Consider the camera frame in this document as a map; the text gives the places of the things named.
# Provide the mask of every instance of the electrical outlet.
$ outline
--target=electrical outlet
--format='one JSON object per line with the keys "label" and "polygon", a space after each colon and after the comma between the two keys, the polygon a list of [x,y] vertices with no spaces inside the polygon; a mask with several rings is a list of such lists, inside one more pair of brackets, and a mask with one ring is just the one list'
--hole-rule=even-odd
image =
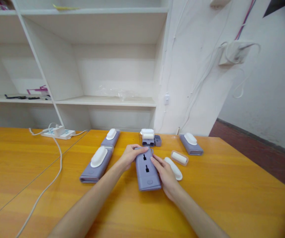
{"label": "electrical outlet", "polygon": [[252,41],[235,40],[223,47],[223,53],[219,61],[219,65],[242,64],[248,56]]}
{"label": "electrical outlet", "polygon": [[46,133],[42,133],[41,136],[45,136],[45,137],[54,137],[56,139],[70,139],[72,137],[72,135],[75,135],[76,132],[73,130],[65,130],[65,132],[63,134],[61,134],[60,136],[56,136],[53,132],[54,128],[50,128],[50,130]]}
{"label": "electrical outlet", "polygon": [[231,0],[211,0],[210,7],[218,9],[225,7]]}

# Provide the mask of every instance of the right hand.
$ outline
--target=right hand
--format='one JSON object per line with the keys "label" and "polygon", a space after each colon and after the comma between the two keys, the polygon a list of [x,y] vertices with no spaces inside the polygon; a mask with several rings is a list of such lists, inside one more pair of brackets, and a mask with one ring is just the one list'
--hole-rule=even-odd
{"label": "right hand", "polygon": [[176,190],[180,188],[180,185],[175,178],[171,166],[155,154],[153,154],[153,157],[151,157],[151,162],[159,172],[165,194],[171,201],[174,202],[173,195]]}

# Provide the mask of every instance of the purple plastic case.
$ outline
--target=purple plastic case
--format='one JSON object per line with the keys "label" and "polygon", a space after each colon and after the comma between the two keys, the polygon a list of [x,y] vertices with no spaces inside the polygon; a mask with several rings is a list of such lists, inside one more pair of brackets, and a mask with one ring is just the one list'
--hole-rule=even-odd
{"label": "purple plastic case", "polygon": [[120,131],[119,130],[116,130],[116,135],[113,139],[111,140],[107,140],[106,137],[105,139],[103,140],[103,142],[101,143],[101,146],[103,145],[106,145],[106,146],[112,146],[112,147],[115,147],[116,143],[117,143],[117,140],[119,138],[119,135],[120,135]]}
{"label": "purple plastic case", "polygon": [[151,148],[149,148],[145,153],[139,154],[136,157],[136,170],[140,191],[152,191],[161,189],[158,172],[153,163],[151,162],[151,157]]}
{"label": "purple plastic case", "polygon": [[159,135],[155,135],[155,146],[160,147],[162,144],[161,137]]}
{"label": "purple plastic case", "polygon": [[106,149],[107,149],[107,154],[100,166],[92,168],[89,162],[86,169],[79,178],[82,183],[97,183],[99,179],[104,175],[109,160],[113,154],[113,148],[106,147]]}
{"label": "purple plastic case", "polygon": [[180,135],[180,140],[182,141],[182,144],[184,145],[189,155],[203,155],[203,149],[199,146],[199,144],[189,144],[184,135]]}
{"label": "purple plastic case", "polygon": [[155,146],[155,140],[154,139],[142,139],[142,146]]}
{"label": "purple plastic case", "polygon": [[101,143],[101,146],[104,146],[107,149],[107,154],[102,162],[102,164],[96,168],[92,168],[90,166],[90,162],[87,165],[86,169],[80,176],[80,181],[82,183],[97,183],[99,179],[104,175],[104,172],[106,171],[107,165],[110,161],[110,158],[113,154],[114,147],[117,143],[117,140],[119,138],[120,131],[116,130],[116,135],[113,139],[107,140],[106,137]]}

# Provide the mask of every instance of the floor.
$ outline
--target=floor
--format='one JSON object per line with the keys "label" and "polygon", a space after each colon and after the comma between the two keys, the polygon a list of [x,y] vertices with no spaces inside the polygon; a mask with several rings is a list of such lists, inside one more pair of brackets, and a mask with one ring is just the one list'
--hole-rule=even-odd
{"label": "floor", "polygon": [[285,184],[285,154],[216,121],[211,137],[220,137],[250,160]]}

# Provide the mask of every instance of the wooden table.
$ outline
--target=wooden table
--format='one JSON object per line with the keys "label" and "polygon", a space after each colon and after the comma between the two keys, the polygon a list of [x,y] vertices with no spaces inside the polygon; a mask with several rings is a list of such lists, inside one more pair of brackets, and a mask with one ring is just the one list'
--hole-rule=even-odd
{"label": "wooden table", "polygon": [[[59,179],[44,193],[22,237],[46,237],[70,207],[93,185],[79,176],[106,131],[91,130],[63,156]],[[160,157],[177,150],[178,136],[161,135]],[[190,156],[181,186],[231,237],[285,237],[285,185],[219,138],[197,137],[203,156]],[[121,132],[109,169],[138,133]],[[35,200],[59,170],[57,160],[0,211],[0,237],[14,237]],[[88,237],[195,237],[163,190],[140,192],[136,168],[125,172],[107,199]]]}
{"label": "wooden table", "polygon": [[[62,153],[80,137],[61,141]],[[45,171],[60,153],[52,138],[28,129],[0,127],[0,209]]]}

